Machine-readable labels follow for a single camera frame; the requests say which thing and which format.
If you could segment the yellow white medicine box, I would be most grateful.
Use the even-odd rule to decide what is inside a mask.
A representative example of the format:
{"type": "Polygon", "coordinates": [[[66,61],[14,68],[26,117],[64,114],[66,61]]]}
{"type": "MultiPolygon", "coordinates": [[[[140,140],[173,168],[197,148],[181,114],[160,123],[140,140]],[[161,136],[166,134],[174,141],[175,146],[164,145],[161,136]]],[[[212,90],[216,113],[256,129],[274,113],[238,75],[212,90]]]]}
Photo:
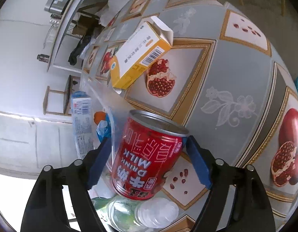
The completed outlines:
{"type": "Polygon", "coordinates": [[[173,46],[173,31],[157,16],[144,21],[110,61],[114,88],[130,87],[158,58],[173,46]]]}

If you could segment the wooden chair black seat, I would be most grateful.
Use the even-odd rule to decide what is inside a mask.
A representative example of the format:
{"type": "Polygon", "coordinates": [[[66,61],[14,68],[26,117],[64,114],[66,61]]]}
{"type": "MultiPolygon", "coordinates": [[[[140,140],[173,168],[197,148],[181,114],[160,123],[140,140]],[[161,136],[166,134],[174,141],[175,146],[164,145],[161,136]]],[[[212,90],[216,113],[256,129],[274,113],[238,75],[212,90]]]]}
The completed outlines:
{"type": "Polygon", "coordinates": [[[71,116],[70,98],[72,93],[72,76],[69,75],[65,87],[61,90],[52,89],[49,85],[42,103],[44,115],[71,116]]]}

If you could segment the white foam sheet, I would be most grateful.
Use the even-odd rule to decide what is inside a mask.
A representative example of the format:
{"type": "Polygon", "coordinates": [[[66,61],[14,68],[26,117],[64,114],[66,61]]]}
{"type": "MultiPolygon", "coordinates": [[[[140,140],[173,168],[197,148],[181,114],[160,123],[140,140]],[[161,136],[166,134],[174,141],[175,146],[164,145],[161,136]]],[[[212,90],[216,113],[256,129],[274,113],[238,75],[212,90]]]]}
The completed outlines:
{"type": "Polygon", "coordinates": [[[106,5],[95,14],[99,18],[99,24],[106,27],[129,1],[108,0],[106,5]]]}

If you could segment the white blue carton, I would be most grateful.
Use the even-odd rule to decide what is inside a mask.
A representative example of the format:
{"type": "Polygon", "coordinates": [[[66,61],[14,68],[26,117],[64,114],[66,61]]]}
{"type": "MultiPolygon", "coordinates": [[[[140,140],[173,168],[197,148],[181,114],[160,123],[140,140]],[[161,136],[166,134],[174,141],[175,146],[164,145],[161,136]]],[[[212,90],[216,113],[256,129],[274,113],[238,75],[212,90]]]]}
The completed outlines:
{"type": "Polygon", "coordinates": [[[84,159],[94,149],[91,102],[91,98],[83,91],[72,94],[72,126],[79,159],[84,159]]]}

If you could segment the black cloth under table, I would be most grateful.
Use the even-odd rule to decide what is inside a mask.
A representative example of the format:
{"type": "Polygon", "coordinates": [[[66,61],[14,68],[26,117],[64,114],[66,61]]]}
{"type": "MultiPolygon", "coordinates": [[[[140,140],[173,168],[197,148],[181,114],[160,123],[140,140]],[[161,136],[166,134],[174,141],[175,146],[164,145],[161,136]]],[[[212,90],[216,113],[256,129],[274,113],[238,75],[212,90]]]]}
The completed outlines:
{"type": "Polygon", "coordinates": [[[77,46],[73,51],[70,53],[68,62],[71,66],[75,66],[77,63],[77,57],[82,53],[84,48],[90,43],[91,36],[85,35],[83,36],[80,41],[78,42],[77,46]]]}

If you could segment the red milk drink can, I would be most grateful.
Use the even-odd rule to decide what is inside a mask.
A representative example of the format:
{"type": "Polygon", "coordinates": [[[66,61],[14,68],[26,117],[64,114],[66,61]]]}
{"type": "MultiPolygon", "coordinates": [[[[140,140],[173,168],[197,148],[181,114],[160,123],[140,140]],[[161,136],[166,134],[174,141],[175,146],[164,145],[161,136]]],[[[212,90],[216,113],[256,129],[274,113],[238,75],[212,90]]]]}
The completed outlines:
{"type": "Polygon", "coordinates": [[[165,184],[188,135],[168,118],[132,109],[112,166],[115,191],[132,200],[151,199],[165,184]]]}

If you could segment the patterned fruit tablecloth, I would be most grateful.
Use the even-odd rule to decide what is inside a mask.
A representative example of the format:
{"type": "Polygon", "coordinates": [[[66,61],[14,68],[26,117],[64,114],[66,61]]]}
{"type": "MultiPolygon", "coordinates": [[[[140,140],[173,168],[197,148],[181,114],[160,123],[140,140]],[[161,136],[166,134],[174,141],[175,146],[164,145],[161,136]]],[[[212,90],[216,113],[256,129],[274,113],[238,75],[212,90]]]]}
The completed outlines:
{"type": "Polygon", "coordinates": [[[285,0],[130,0],[97,37],[91,73],[142,22],[157,16],[173,30],[166,70],[152,67],[122,96],[133,107],[184,125],[201,147],[232,166],[253,165],[277,231],[298,206],[298,171],[281,175],[279,150],[298,165],[298,15],[285,0]]]}

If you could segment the clear plastic bag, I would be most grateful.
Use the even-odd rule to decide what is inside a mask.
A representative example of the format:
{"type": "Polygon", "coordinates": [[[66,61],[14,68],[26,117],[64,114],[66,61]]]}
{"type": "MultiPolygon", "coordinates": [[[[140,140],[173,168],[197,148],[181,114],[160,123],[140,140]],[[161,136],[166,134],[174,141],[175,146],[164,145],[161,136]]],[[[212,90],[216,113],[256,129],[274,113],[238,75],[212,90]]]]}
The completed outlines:
{"type": "Polygon", "coordinates": [[[105,111],[111,124],[112,153],[107,161],[107,167],[111,168],[119,148],[124,131],[124,125],[128,113],[133,107],[117,94],[111,86],[101,83],[81,74],[80,90],[84,91],[92,99],[92,113],[105,111]]]}

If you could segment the blue wrapper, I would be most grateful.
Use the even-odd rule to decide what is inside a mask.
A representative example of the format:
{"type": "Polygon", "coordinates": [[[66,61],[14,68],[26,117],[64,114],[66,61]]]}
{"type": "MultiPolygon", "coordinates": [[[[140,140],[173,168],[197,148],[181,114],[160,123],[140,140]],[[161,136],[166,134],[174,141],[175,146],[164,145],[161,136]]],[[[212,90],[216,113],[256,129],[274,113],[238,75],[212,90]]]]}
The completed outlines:
{"type": "Polygon", "coordinates": [[[102,143],[105,138],[111,137],[111,123],[108,115],[106,114],[105,120],[101,120],[96,128],[96,135],[102,143]]]}

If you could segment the clear plastic bottle green label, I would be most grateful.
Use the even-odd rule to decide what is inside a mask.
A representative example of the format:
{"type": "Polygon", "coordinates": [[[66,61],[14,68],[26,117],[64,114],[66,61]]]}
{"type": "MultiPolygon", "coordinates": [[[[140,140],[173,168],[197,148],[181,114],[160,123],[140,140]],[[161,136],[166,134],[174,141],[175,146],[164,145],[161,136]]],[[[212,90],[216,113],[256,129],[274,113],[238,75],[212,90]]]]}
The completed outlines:
{"type": "Polygon", "coordinates": [[[179,214],[177,204],[163,197],[137,201],[116,195],[110,199],[95,197],[91,201],[99,218],[117,231],[164,229],[179,214]]]}

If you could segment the orange peel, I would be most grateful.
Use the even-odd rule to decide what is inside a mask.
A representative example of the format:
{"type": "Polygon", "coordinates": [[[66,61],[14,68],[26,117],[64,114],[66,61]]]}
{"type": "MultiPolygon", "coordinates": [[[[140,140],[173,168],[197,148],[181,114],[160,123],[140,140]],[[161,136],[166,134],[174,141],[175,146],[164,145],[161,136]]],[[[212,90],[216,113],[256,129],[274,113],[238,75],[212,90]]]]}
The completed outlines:
{"type": "Polygon", "coordinates": [[[94,120],[95,124],[98,125],[100,123],[100,121],[106,120],[106,113],[103,111],[95,112],[93,120],[94,120]]]}

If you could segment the white side table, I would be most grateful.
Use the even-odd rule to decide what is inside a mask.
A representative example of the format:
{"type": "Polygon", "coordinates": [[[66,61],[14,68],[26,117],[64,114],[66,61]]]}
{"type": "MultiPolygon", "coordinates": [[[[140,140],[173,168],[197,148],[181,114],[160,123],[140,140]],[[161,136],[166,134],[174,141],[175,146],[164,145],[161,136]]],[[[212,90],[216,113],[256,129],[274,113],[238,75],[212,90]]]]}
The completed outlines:
{"type": "Polygon", "coordinates": [[[82,38],[80,34],[80,17],[98,19],[95,12],[103,8],[108,0],[70,0],[63,15],[51,14],[51,30],[54,30],[52,47],[48,57],[48,67],[63,69],[68,72],[82,72],[82,61],[75,66],[68,62],[70,53],[82,38]]]}

